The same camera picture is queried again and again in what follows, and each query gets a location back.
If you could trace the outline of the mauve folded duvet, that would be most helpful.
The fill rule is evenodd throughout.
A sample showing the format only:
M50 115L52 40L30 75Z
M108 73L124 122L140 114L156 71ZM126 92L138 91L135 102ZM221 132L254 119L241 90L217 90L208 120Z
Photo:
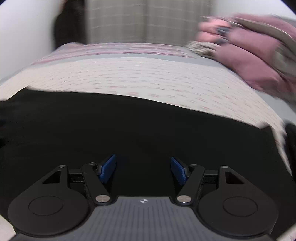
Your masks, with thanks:
M228 43L216 49L215 60L250 87L295 101L295 21L248 14L229 20Z

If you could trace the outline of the pink folded clothes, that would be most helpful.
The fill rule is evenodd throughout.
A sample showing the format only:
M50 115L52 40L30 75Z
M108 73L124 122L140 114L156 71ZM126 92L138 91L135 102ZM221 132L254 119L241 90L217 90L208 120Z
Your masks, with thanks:
M227 35L232 30L229 21L219 18L208 18L198 24L195 40L223 45L228 42Z

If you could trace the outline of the striped folded garment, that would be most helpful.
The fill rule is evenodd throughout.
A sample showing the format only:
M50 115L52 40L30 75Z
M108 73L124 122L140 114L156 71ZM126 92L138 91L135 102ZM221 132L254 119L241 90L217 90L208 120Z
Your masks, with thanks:
M215 53L220 46L210 42L189 41L186 48L193 53L210 59L215 59Z

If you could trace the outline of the grey star curtain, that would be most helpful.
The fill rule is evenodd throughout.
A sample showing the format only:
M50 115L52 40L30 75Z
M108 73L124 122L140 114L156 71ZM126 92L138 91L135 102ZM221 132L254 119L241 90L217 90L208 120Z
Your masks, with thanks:
M212 1L85 1L89 44L157 43L183 46L193 40Z

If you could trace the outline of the black pants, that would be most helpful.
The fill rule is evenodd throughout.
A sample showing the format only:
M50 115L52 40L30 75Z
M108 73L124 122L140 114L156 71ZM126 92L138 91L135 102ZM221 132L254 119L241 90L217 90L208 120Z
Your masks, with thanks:
M270 127L135 97L27 88L1 102L1 215L57 166L113 154L113 197L176 196L173 156L210 170L229 166L270 196L279 210L272 237L295 224L295 182Z

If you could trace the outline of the dark hanging clothes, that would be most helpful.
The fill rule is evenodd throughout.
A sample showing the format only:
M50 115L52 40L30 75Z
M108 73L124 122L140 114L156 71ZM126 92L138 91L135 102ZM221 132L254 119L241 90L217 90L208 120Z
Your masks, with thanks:
M53 28L55 49L72 42L87 43L85 12L85 1L63 1Z

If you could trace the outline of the cherry print blanket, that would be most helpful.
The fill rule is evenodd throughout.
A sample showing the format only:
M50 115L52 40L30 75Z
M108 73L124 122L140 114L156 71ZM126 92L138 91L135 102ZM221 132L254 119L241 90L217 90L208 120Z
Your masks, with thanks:
M279 153L285 133L282 119L247 84L213 61L143 56L80 56L44 59L1 84L1 99L28 87L134 96L273 127Z

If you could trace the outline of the pink striped blanket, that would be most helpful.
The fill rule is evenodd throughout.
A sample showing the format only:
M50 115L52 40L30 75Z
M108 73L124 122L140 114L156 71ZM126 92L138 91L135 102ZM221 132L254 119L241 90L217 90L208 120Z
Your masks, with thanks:
M102 43L83 45L68 43L33 64L44 64L75 57L109 55L109 54L148 54L192 58L193 56L183 47L152 44L152 43Z

